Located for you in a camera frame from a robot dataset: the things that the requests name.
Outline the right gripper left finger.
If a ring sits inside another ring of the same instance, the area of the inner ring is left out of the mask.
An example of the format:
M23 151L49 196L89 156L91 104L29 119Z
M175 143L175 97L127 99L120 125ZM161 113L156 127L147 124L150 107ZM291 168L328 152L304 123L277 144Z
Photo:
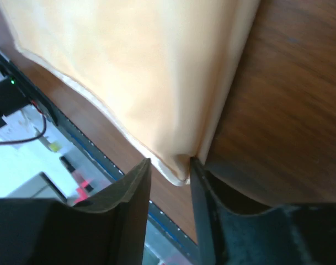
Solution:
M74 206L2 198L0 264L141 264L150 190L146 158Z

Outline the peach satin napkin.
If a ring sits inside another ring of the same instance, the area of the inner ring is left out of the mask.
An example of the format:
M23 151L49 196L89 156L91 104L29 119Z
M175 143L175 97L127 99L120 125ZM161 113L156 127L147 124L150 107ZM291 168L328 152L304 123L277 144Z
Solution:
M16 49L173 185L205 162L258 1L0 1Z

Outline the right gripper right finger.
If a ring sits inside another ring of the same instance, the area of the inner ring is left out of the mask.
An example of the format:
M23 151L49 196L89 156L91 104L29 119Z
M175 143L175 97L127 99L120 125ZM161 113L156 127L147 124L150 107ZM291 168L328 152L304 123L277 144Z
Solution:
M336 264L336 203L266 209L190 160L202 264Z

